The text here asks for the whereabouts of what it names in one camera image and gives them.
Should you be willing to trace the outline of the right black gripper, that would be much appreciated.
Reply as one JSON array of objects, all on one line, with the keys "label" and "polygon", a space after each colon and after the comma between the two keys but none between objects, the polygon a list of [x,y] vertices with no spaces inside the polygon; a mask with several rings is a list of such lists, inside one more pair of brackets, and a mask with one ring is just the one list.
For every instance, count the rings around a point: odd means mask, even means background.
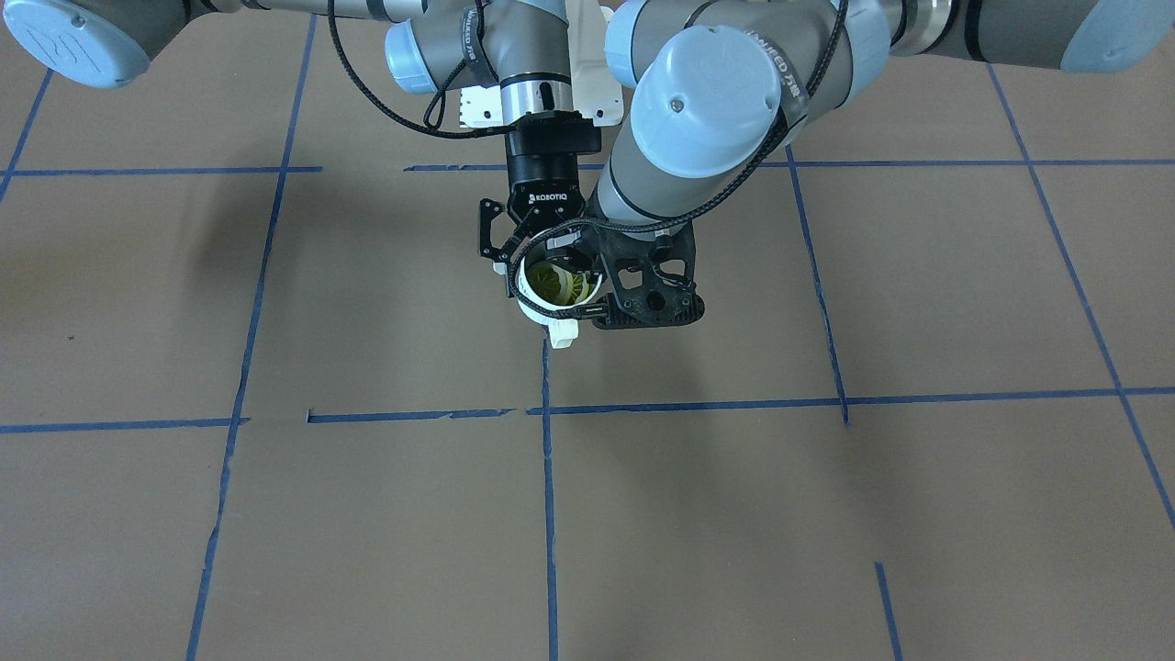
[{"label": "right black gripper", "polygon": [[[505,135],[508,205],[492,198],[478,202],[477,249],[482,258],[490,261],[494,274],[503,279],[506,298],[516,297],[517,286],[511,284],[508,258],[503,254],[518,225],[526,230],[546,230],[580,217],[585,198],[578,158],[599,153],[600,148],[600,128],[575,110],[528,114]],[[546,240],[543,248],[543,259],[569,274],[595,271],[599,251],[595,240],[585,237],[583,231]]]}]

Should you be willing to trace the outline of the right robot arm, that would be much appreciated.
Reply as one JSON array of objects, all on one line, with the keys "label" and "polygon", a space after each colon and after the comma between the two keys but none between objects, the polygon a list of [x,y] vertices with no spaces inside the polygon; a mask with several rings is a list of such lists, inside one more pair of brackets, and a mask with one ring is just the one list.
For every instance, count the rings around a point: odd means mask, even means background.
[{"label": "right robot arm", "polygon": [[[584,205],[580,155],[620,124],[622,88],[603,63],[611,12],[596,1],[5,1],[4,27],[49,76],[120,89],[150,70],[199,21],[234,14],[306,14],[329,31],[341,69],[394,124],[424,137],[505,141],[510,196],[482,202],[479,252],[521,284],[512,256]],[[425,120],[400,116],[358,77],[340,21],[385,23],[392,79],[430,97]]]}]

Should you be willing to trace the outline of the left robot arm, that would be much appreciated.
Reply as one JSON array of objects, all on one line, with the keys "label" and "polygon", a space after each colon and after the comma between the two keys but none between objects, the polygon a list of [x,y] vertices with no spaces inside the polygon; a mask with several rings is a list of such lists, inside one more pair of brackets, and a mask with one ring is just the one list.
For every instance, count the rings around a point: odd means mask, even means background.
[{"label": "left robot arm", "polygon": [[670,259],[690,220],[889,58],[1116,73],[1170,31],[1170,1],[627,1],[604,41],[633,92],[627,124],[545,258],[572,272]]}]

